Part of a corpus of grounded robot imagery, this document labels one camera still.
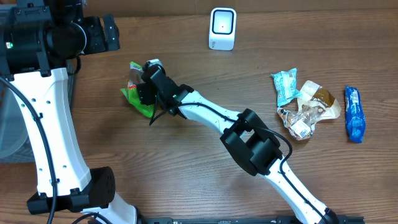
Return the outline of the green snack packet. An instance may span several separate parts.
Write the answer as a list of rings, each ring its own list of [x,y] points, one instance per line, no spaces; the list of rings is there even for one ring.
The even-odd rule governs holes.
[[[144,116],[151,118],[154,115],[154,105],[143,105],[139,99],[139,92],[137,89],[138,84],[144,83],[141,79],[143,73],[144,71],[141,65],[130,62],[130,74],[127,87],[121,88],[120,90],[129,104],[133,105],[133,107]]]

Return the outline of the light teal snack packet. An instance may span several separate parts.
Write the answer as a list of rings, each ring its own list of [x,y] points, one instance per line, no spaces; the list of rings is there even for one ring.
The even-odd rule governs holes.
[[[297,89],[297,69],[280,71],[271,74],[277,92],[277,106],[282,107],[289,104],[293,99],[302,97],[302,93]]]

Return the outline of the brown paper bread bag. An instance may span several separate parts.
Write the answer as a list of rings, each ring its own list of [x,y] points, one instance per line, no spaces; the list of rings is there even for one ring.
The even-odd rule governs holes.
[[[313,81],[307,80],[300,92],[302,96],[297,98],[298,111],[281,107],[277,109],[284,127],[299,141],[311,138],[319,121],[337,119],[342,110],[337,99]]]

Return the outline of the blue Oreo cookie pack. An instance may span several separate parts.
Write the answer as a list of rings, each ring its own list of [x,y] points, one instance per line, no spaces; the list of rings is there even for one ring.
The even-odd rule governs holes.
[[[345,88],[345,126],[349,139],[355,143],[362,143],[366,130],[366,119],[363,112],[361,95],[357,88]]]

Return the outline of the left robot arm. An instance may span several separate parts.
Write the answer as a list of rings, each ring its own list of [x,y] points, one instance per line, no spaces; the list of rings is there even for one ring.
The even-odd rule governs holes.
[[[37,169],[31,214],[68,210],[101,223],[136,223],[135,207],[115,190],[110,167],[90,169],[68,99],[67,62],[120,48],[112,15],[86,17],[83,1],[18,0],[1,26],[1,81],[14,94]]]

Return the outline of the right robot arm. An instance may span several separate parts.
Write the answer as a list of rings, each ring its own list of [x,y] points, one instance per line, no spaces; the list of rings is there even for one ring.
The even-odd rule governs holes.
[[[338,223],[336,213],[316,199],[287,163],[280,143],[286,138],[270,130],[250,109],[231,111],[207,100],[188,85],[177,85],[160,63],[143,66],[138,84],[143,105],[160,106],[164,113],[199,122],[220,135],[235,163],[252,176],[265,179],[290,205],[300,223]]]

